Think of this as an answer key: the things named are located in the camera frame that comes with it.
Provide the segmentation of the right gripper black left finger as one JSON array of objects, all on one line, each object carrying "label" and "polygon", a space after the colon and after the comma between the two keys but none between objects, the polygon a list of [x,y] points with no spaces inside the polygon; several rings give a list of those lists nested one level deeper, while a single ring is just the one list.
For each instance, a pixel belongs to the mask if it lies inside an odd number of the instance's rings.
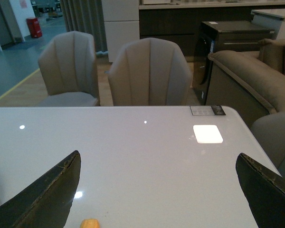
[{"label": "right gripper black left finger", "polygon": [[0,228],[62,228],[78,187],[81,156],[62,161],[0,206]]}]

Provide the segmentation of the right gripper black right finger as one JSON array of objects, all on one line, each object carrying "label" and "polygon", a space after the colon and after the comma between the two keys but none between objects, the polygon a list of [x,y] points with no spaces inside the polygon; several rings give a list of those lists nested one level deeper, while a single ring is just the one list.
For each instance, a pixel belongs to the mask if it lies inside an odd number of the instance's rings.
[{"label": "right gripper black right finger", "polygon": [[285,228],[285,178],[244,153],[236,172],[258,227]]}]

